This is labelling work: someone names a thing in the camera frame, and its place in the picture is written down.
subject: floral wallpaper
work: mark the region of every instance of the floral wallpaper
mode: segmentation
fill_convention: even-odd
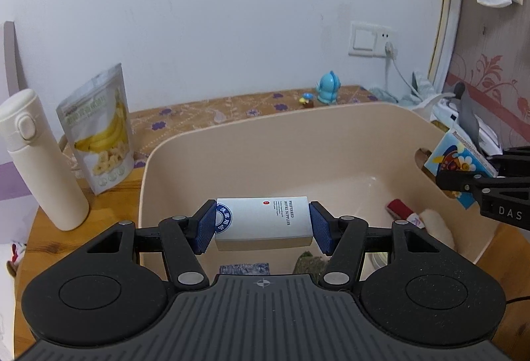
[[[474,110],[503,147],[530,144],[530,0],[495,9],[462,0],[445,83],[464,81]]]

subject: purple fabric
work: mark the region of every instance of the purple fabric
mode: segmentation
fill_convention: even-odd
[[[12,162],[0,165],[0,201],[31,195]]]

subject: banana chip bag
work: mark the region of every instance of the banana chip bag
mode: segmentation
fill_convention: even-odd
[[[57,107],[79,167],[97,195],[134,168],[121,64],[98,74]]]

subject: blue gripper pad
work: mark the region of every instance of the blue gripper pad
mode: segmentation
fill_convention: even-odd
[[[314,205],[309,204],[309,215],[311,216],[311,226],[313,237],[325,255],[331,255],[337,247],[337,242],[331,237],[328,221],[322,216]]]
[[[202,208],[197,212],[197,214],[204,214],[199,220],[197,226],[197,235],[194,239],[188,240],[195,255],[201,255],[206,252],[211,238],[214,236],[216,208],[217,202],[213,201],[213,204],[206,212],[203,212]]]

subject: ridged black surface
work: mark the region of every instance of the ridged black surface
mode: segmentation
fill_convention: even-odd
[[[221,275],[213,287],[179,295],[154,327],[128,341],[73,349],[40,341],[23,361],[492,361],[488,341],[459,349],[415,347],[387,336],[351,295],[308,275]]]

